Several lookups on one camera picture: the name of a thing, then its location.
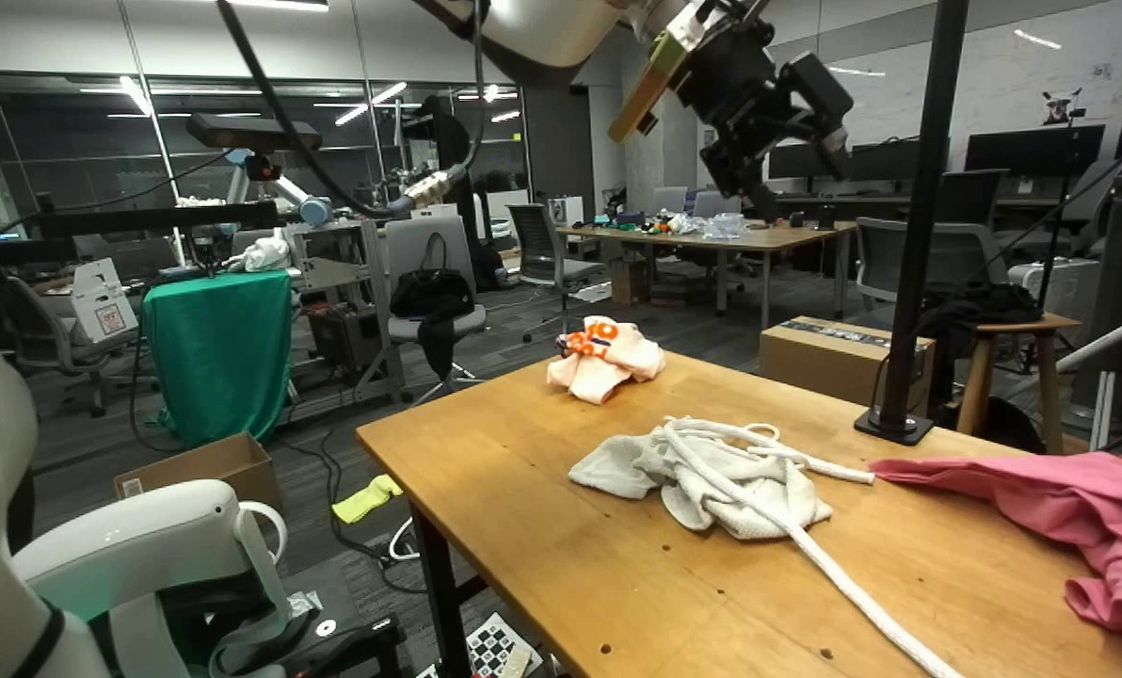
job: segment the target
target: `green cover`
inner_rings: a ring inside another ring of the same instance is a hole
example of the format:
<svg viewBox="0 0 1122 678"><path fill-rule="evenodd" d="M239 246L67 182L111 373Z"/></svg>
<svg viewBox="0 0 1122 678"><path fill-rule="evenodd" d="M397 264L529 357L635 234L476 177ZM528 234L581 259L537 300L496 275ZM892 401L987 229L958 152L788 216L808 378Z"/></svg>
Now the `green cover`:
<svg viewBox="0 0 1122 678"><path fill-rule="evenodd" d="M249 273L154 287L143 332L181 444L266 437L289 387L289 275Z"/></svg>

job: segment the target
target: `white robot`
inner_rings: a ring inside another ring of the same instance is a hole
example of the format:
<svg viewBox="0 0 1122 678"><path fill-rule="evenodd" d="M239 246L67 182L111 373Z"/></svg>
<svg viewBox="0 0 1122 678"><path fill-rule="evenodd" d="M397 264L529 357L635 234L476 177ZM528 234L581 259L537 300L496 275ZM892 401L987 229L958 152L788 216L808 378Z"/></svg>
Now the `white robot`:
<svg viewBox="0 0 1122 678"><path fill-rule="evenodd" d="M469 33L469 0L419 0L454 33ZM651 43L651 69L612 135L651 126L672 91L719 131L702 164L727 195L764 205L756 160L784 135L844 152L852 98L815 58L776 69L764 53L764 0L489 0L481 43L489 61L524 82L567 79L617 23ZM159 594L202 582L249 582L262 614L230 641L258 644L287 624L272 555L222 481L183 481L87 513L27 552L8 552L8 506L37 444L35 405L0 357L0 676L94 678L136 655L143 676L181 676ZM110 618L121 655L104 660L91 623Z"/></svg>

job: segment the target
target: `yellow tag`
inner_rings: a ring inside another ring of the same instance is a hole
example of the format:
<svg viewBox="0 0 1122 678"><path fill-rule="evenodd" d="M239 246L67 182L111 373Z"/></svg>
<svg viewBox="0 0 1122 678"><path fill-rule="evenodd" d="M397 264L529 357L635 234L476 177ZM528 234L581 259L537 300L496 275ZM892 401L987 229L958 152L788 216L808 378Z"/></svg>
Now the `yellow tag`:
<svg viewBox="0 0 1122 678"><path fill-rule="evenodd" d="M332 513L337 525L360 525L371 508L385 501L402 498L402 485L387 475L377 475L366 489L348 494L346 501L336 501Z"/></svg>

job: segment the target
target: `pink cloth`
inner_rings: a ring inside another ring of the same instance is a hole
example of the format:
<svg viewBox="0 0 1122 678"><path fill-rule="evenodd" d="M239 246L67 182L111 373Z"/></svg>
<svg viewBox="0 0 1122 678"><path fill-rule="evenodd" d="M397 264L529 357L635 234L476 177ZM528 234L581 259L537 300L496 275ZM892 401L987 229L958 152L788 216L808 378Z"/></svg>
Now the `pink cloth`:
<svg viewBox="0 0 1122 678"><path fill-rule="evenodd" d="M1064 585L1064 602L1122 632L1122 457L879 460L872 475L991 501L1014 525L1069 543L1099 577Z"/></svg>

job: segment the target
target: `black pole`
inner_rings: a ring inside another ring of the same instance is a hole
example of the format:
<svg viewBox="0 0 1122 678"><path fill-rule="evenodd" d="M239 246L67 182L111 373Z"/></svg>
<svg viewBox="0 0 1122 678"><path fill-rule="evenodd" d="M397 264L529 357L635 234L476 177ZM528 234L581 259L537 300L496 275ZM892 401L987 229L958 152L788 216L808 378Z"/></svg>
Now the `black pole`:
<svg viewBox="0 0 1122 678"><path fill-rule="evenodd" d="M933 426L928 417L906 413L906 386L911 386L911 361L914 361L914 329L918 329L918 307L927 292L933 205L946 175L947 118L952 118L952 91L958 79L965 33L968 33L968 0L940 0L933 18L927 106L921 106L921 131L918 131L921 152L918 152L914 185L911 185L884 397L877 410L868 406L854 422L860 432L903 442L903 444L918 444Z"/></svg>

